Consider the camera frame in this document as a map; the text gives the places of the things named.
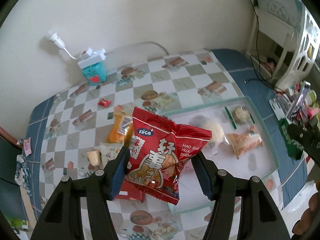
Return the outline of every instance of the red wrapped candy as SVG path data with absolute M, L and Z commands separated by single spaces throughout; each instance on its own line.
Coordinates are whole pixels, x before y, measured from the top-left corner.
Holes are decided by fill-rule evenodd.
M 173 121 L 135 107 L 135 140 L 125 178 L 166 202 L 179 201 L 178 179 L 184 161 L 211 139 L 211 131 Z

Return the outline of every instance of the white wall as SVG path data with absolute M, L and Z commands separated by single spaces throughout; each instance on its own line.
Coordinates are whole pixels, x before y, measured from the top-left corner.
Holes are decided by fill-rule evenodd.
M 0 29 L 0 125 L 24 137 L 36 105 L 83 79 L 76 62 L 43 39 L 49 30 L 73 54 L 140 41 L 170 53 L 244 51 L 252 20 L 249 0 L 19 0 Z

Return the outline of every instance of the white flexible cord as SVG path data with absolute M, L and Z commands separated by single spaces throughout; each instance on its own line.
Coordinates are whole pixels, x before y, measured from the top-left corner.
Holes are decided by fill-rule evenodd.
M 68 53 L 68 55 L 69 55 L 72 59 L 78 60 L 78 58 L 72 56 L 72 55 L 70 54 L 70 52 L 69 52 L 66 48 L 64 48 L 63 50 L 64 50 L 66 53 Z
M 154 45 L 157 45 L 158 47 L 160 47 L 160 48 L 166 53 L 166 55 L 169 55 L 169 52 L 167 51 L 167 49 L 166 49 L 165 47 L 163 47 L 163 46 L 160 45 L 159 43 L 156 43 L 156 42 L 153 42 L 153 41 L 143 41 L 143 42 L 138 42 L 138 43 L 135 43 L 135 44 L 130 44 L 130 45 L 122 46 L 122 47 L 119 47 L 119 48 L 116 48 L 116 49 L 113 49 L 113 50 L 108 51 L 108 52 L 106 53 L 106 55 L 111 54 L 111 53 L 114 53 L 114 52 L 117 51 L 117 50 L 123 50 L 123 49 L 127 49 L 127 48 L 130 48 L 130 47 L 136 46 L 136 45 L 142 45 L 142 44 L 154 44 Z

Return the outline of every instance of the turquoise container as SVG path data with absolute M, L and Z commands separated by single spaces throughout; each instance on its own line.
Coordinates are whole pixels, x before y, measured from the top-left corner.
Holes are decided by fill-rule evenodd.
M 102 61 L 84 68 L 82 74 L 92 86 L 99 85 L 107 80 L 107 69 Z

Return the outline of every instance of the pink package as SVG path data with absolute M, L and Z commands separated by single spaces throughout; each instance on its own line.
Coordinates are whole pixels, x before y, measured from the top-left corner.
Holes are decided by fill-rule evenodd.
M 26 157 L 32 153 L 31 151 L 31 137 L 28 138 L 28 139 L 25 139 L 24 142 L 23 142 L 23 149 L 24 149 L 24 152 L 26 154 Z

